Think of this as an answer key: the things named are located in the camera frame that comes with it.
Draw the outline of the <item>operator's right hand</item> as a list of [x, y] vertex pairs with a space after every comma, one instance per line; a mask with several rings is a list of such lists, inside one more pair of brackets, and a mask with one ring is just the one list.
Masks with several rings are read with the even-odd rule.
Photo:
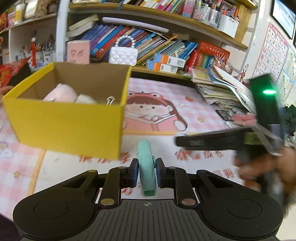
[[243, 164], [236, 157], [234, 165], [238, 167], [240, 179], [248, 187], [257, 185], [256, 179], [262, 174], [275, 171], [283, 186], [286, 211], [295, 207], [295, 149], [283, 146], [279, 157], [266, 153], [248, 164]]

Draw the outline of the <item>child's hand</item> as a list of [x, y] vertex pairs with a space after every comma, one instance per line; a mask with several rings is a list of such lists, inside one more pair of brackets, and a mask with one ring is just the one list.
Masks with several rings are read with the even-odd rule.
[[13, 86], [4, 86], [0, 88], [0, 100], [14, 87]]

